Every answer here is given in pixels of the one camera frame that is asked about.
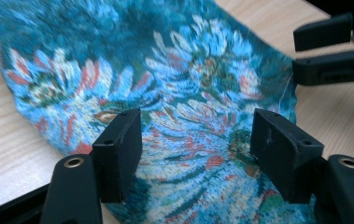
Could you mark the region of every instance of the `clamp jaw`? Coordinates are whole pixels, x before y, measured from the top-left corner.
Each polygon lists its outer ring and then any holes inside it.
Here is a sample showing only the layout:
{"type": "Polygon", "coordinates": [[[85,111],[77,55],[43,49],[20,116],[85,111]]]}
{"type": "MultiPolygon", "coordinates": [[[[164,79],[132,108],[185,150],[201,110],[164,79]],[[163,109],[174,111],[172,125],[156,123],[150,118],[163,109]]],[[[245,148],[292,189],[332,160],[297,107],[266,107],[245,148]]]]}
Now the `clamp jaw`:
{"type": "MultiPolygon", "coordinates": [[[[308,50],[354,41],[354,16],[350,13],[304,25],[293,32],[295,50],[308,50]]],[[[305,86],[354,81],[354,50],[297,59],[294,80],[305,86]]]]}
{"type": "Polygon", "coordinates": [[[51,182],[0,206],[0,223],[102,223],[101,203],[122,203],[142,154],[140,109],[118,114],[90,155],[57,162],[51,182]]]}
{"type": "Polygon", "coordinates": [[[318,223],[354,223],[354,158],[321,157],[324,145],[277,113],[256,109],[250,152],[289,203],[316,197],[318,223]]]}

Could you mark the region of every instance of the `floral fabric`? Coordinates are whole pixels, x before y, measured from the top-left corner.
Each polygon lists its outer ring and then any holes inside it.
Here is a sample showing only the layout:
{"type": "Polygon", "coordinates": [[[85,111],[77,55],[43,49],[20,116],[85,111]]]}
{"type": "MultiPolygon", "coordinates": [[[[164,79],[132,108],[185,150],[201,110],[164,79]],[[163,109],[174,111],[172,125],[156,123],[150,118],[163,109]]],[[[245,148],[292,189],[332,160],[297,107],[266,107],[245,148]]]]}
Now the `floral fabric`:
{"type": "Polygon", "coordinates": [[[290,59],[210,0],[0,0],[0,71],[63,154],[142,110],[121,223],[306,223],[249,154],[253,110],[294,120],[290,59]]]}

